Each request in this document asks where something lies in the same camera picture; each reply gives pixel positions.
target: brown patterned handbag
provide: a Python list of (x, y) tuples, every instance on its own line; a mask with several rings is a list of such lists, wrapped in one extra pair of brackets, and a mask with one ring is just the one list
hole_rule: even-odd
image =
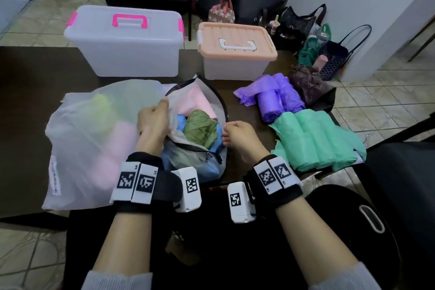
[(220, 3), (213, 6), (208, 12), (209, 22), (234, 23), (235, 20), (236, 16), (233, 11), (233, 3), (231, 0), (226, 2), (220, 0)]

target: black zipper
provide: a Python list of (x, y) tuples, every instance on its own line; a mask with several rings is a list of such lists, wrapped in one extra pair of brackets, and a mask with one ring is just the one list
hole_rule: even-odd
[[(183, 87), (186, 87), (189, 84), (192, 84), (197, 78), (199, 78), (219, 99), (220, 104), (222, 105), (222, 108), (224, 109), (224, 113), (225, 113), (225, 122), (228, 122), (228, 110), (227, 110), (227, 106), (225, 105), (225, 102), (223, 101), (222, 97), (220, 96), (220, 94), (210, 85), (209, 80), (203, 78), (200, 75), (197, 75), (197, 77), (192, 78), (186, 82), (183, 82), (181, 84), (175, 85), (173, 88), (171, 88), (167, 93), (166, 96), (168, 96), (169, 94), (171, 94), (174, 91), (177, 91), (179, 89), (182, 89)], [(212, 155), (216, 161), (218, 162), (218, 164), (222, 164), (222, 157), (219, 155), (219, 151), (223, 149), (223, 144), (216, 150), (216, 152), (211, 152), (209, 150), (204, 150), (202, 148), (199, 148), (195, 145), (188, 145), (186, 143), (177, 143), (171, 140), (171, 142), (173, 144), (175, 144), (177, 147), (180, 147), (184, 150), (188, 150), (188, 151), (192, 151), (192, 152), (203, 152), (203, 153), (208, 153), (210, 155)]]

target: hand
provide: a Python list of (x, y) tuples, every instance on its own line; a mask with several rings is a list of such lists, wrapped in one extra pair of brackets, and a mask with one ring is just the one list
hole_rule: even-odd
[(236, 149), (242, 156), (242, 160), (250, 166), (254, 166), (262, 158), (270, 155), (258, 139), (252, 125), (246, 122), (226, 123), (222, 133), (222, 141), (225, 147)]
[(140, 138), (136, 151), (159, 156), (163, 151), (163, 141), (169, 132), (169, 101), (160, 100), (157, 106), (143, 108), (138, 113), (138, 133)]

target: pink latch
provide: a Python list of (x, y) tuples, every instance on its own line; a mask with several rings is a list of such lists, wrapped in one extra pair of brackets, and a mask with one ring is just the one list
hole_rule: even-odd
[(118, 18), (141, 18), (142, 20), (144, 20), (142, 22), (141, 27), (143, 29), (147, 29), (148, 28), (148, 20), (147, 20), (147, 17), (145, 15), (115, 14), (113, 16), (113, 20), (112, 20), (112, 25), (114, 27), (118, 26)]
[(70, 27), (70, 26), (72, 26), (74, 24), (74, 21), (76, 20), (77, 15), (79, 15), (79, 13), (77, 13), (77, 12), (74, 12), (71, 15), (70, 19), (68, 20), (67, 27)]
[(183, 33), (183, 40), (186, 40), (186, 38), (184, 38), (184, 23), (182, 18), (178, 19), (178, 31)]

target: gray sleeve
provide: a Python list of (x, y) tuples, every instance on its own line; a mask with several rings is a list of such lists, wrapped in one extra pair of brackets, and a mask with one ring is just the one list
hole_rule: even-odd
[(381, 290), (363, 263), (354, 268), (334, 275), (328, 280), (309, 288), (309, 290)]
[(150, 290), (152, 273), (127, 277), (89, 271), (82, 290)]

